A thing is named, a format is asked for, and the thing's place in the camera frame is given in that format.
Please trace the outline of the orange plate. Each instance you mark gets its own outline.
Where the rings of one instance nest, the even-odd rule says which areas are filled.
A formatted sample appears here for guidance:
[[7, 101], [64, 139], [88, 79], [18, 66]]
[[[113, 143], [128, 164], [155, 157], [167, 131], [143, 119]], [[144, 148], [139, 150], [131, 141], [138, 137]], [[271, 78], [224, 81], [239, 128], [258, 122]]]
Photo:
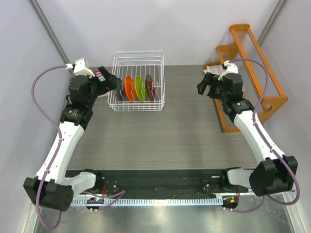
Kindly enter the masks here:
[[125, 93], [130, 101], [135, 101], [136, 91], [131, 76], [126, 76], [124, 80]]

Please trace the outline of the lime green plate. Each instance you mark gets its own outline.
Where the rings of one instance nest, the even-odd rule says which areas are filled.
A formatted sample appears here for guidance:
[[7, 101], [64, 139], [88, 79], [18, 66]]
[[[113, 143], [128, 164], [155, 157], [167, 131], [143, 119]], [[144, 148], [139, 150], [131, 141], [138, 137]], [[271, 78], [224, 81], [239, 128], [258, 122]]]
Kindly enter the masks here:
[[134, 80], [136, 95], [140, 101], [145, 101], [146, 98], [146, 89], [144, 82], [140, 76], [136, 76]]

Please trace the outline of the red floral plate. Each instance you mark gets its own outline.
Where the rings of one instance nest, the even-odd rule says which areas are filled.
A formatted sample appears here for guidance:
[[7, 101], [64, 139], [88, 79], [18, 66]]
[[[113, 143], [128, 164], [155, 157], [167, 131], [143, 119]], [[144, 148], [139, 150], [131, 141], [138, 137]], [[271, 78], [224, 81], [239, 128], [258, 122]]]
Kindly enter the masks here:
[[152, 101], [155, 101], [156, 95], [155, 95], [155, 87], [153, 83], [153, 79], [150, 74], [146, 75], [145, 78], [145, 85], [148, 92], [148, 96]]

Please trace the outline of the dark teal plate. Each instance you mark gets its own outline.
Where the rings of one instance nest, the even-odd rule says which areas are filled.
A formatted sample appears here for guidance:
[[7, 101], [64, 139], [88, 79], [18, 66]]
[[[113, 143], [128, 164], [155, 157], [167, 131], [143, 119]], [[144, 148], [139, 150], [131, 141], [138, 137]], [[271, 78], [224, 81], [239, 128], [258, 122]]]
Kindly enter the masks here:
[[116, 97], [118, 101], [125, 101], [123, 88], [116, 89]]

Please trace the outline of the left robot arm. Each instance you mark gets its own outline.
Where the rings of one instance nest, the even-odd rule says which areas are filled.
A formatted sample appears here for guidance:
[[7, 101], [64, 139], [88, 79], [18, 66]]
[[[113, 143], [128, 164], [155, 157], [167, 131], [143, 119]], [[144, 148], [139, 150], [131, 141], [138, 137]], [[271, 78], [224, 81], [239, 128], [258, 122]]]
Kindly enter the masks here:
[[119, 82], [104, 66], [98, 67], [98, 71], [102, 80], [87, 74], [75, 74], [71, 78], [60, 122], [52, 123], [58, 136], [35, 177], [24, 181], [23, 187], [36, 209], [46, 207], [64, 212], [75, 196], [84, 192], [97, 194], [103, 189], [99, 171], [84, 169], [68, 180], [65, 178], [73, 151], [93, 116], [96, 99], [115, 90]]

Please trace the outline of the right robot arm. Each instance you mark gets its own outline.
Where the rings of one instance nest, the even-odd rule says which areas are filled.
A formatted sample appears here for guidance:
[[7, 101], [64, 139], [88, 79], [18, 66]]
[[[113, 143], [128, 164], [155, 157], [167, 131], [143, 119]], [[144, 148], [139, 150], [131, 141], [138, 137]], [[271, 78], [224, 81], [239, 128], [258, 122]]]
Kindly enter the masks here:
[[253, 113], [252, 103], [243, 98], [241, 75], [229, 73], [221, 77], [208, 72], [197, 85], [198, 94], [202, 95], [208, 86], [207, 95], [222, 102], [224, 113], [241, 131], [257, 162], [254, 170], [224, 169], [220, 188], [229, 192], [239, 185], [252, 189], [259, 197], [292, 190], [297, 160], [276, 146]]

